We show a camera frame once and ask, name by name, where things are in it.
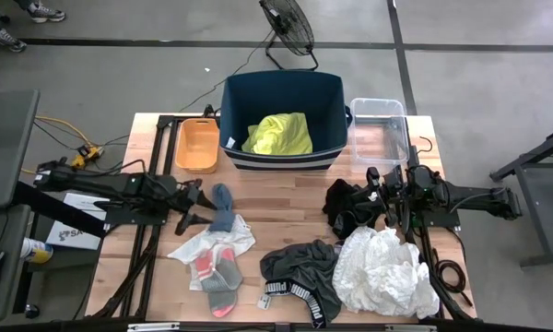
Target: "yellow cloth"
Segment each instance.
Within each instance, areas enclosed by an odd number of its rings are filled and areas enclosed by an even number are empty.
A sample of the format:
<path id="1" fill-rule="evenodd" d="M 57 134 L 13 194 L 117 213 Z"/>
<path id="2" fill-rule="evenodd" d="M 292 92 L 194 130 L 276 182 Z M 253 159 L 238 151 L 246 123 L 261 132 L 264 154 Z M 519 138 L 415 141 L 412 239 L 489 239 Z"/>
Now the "yellow cloth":
<path id="1" fill-rule="evenodd" d="M 268 115 L 248 127 L 244 152 L 264 155 L 298 155 L 313 152 L 312 138 L 303 113 Z"/>

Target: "transparent storage container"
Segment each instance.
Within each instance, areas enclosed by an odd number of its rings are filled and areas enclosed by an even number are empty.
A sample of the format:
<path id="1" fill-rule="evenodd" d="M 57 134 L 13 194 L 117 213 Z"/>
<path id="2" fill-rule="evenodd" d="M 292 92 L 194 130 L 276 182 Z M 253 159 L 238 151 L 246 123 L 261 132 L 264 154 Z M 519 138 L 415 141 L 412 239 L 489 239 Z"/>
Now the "transparent storage container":
<path id="1" fill-rule="evenodd" d="M 354 164 L 389 169 L 407 161 L 406 112 L 401 102 L 356 98 L 350 111 L 354 116 L 349 130 Z"/>

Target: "orange container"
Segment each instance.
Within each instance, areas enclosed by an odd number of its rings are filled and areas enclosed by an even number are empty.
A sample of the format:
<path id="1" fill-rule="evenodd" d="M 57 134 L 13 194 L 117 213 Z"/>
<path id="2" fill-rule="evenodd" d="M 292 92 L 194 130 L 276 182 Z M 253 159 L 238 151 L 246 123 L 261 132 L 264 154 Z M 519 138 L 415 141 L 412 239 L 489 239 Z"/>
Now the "orange container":
<path id="1" fill-rule="evenodd" d="M 188 119 L 181 124 L 176 166 L 187 172 L 208 174 L 218 166 L 219 128 L 214 119 Z"/>

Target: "shoe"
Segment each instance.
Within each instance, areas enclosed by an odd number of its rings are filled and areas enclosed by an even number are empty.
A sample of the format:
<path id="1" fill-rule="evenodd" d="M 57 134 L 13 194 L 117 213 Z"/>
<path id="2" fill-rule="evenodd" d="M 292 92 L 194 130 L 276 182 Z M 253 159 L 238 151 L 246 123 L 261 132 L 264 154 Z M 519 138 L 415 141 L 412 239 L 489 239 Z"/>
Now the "shoe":
<path id="1" fill-rule="evenodd" d="M 47 20 L 51 22 L 61 22 L 65 19 L 65 12 L 48 8 L 44 6 L 41 1 L 30 4 L 27 12 L 29 12 L 30 18 L 34 20 L 35 23 L 45 23 Z"/>
<path id="2" fill-rule="evenodd" d="M 0 30 L 0 45 L 6 46 L 8 50 L 19 53 L 27 49 L 27 44 L 12 37 L 8 31 Z"/>

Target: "fan grille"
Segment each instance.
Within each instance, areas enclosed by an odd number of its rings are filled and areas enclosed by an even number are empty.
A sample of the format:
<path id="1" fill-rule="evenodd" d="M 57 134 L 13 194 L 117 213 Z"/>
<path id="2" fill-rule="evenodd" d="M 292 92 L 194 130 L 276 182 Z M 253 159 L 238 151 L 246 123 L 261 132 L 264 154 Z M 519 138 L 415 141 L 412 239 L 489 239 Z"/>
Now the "fan grille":
<path id="1" fill-rule="evenodd" d="M 294 54 L 307 55 L 312 51 L 312 27 L 294 0 L 262 0 L 260 5 L 278 38 Z"/>

